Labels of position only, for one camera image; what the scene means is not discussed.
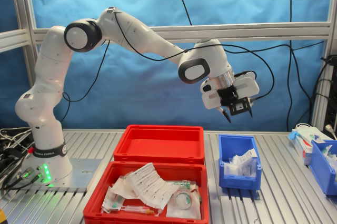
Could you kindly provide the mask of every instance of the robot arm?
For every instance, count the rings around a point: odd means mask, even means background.
[[[247,97],[259,93],[252,73],[234,77],[225,51],[221,46],[214,46],[220,45],[217,39],[201,40],[193,50],[184,51],[116,7],[103,11],[98,20],[84,19],[69,24],[64,39],[76,52],[87,52],[103,40],[111,40],[133,52],[135,48],[139,53],[156,53],[165,58],[180,53],[169,58],[178,65],[180,79],[194,84],[208,76],[209,79],[201,86],[204,105],[207,109],[216,108],[228,121],[231,121],[229,116],[220,106],[228,107],[231,115],[244,111],[251,113],[252,103]]]
[[[66,28],[54,26],[47,32],[35,66],[34,86],[15,105],[19,118],[28,122],[34,137],[33,155],[25,158],[22,171],[40,173],[36,184],[54,183],[72,171],[62,134],[61,123],[53,108],[62,98],[64,79],[73,51],[87,52],[104,40],[113,41],[138,53],[156,53],[178,65],[178,75],[188,84],[199,82],[207,109],[216,108],[230,120],[231,115],[250,111],[249,97],[258,94],[259,87],[252,73],[235,78],[231,65],[217,39],[205,39],[193,49],[183,50],[152,31],[135,17],[115,7],[106,9],[100,17],[82,19]]]

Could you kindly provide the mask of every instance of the blue plastic bin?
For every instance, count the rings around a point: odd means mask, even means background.
[[[254,148],[257,153],[256,178],[224,174],[224,162],[235,155],[242,156]],[[219,186],[227,188],[259,190],[262,166],[253,136],[219,135]]]
[[[323,144],[317,144],[314,141],[311,142],[312,155],[310,169],[326,195],[337,195],[337,183],[335,182],[336,172],[331,168],[322,154],[322,150],[329,145],[332,145],[329,152],[337,154],[337,141],[325,140]]]

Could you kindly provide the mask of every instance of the slatted metal table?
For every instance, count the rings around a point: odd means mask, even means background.
[[[19,190],[0,195],[8,223],[84,223],[82,211],[123,130],[64,130],[72,158],[102,158],[86,193]],[[218,134],[253,135],[262,163],[261,190],[222,189],[217,185]],[[321,191],[310,169],[301,164],[286,133],[205,131],[210,223],[337,223],[337,197]]]

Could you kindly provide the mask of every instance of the sterile package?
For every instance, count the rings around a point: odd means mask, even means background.
[[[229,158],[230,163],[224,163],[225,175],[256,177],[257,154],[255,149],[248,150],[242,156]]]
[[[166,217],[200,220],[200,202],[196,191],[180,187],[167,203]]]
[[[119,211],[124,200],[122,196],[114,194],[112,188],[109,186],[102,204],[102,209],[107,213],[110,213],[112,210]]]
[[[312,145],[311,142],[307,142],[302,136],[295,130],[288,135],[288,139],[294,145],[296,152],[302,159],[304,165],[309,165],[311,162]]]
[[[329,136],[323,134],[316,127],[311,127],[308,124],[300,123],[296,125],[296,130],[301,137],[306,140],[311,145],[311,140],[315,141],[318,144],[322,144],[324,140],[332,140]]]
[[[189,181],[189,180],[167,180],[166,182],[174,185],[178,185],[181,187],[186,187],[188,190],[193,191],[196,188],[196,182],[195,181]]]
[[[164,181],[149,163],[137,171],[127,175],[132,189],[144,204],[164,210],[172,194],[178,189],[178,185]]]
[[[120,176],[114,186],[111,189],[114,194],[120,195],[125,199],[136,199],[137,195],[133,191],[129,181],[127,181],[126,176]]]

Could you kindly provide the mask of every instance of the empty red bin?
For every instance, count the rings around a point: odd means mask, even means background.
[[[116,161],[204,164],[202,127],[130,125],[114,151]]]
[[[116,211],[111,213],[101,213],[101,206],[109,186],[115,183],[119,176],[135,171],[145,162],[123,162],[114,161],[108,164],[103,176],[91,195],[83,215],[86,224],[138,224],[138,223],[153,223],[153,224],[206,224],[209,222],[209,206],[207,196],[207,174],[206,167],[203,165],[191,164],[159,164],[154,163],[158,174],[164,180],[190,180],[196,181],[199,186],[199,192],[202,198],[200,204],[201,220],[180,219],[166,217],[167,206],[164,211],[158,216],[146,216],[141,213],[129,213],[125,211]],[[139,199],[126,199],[123,205],[143,206],[144,204]]]

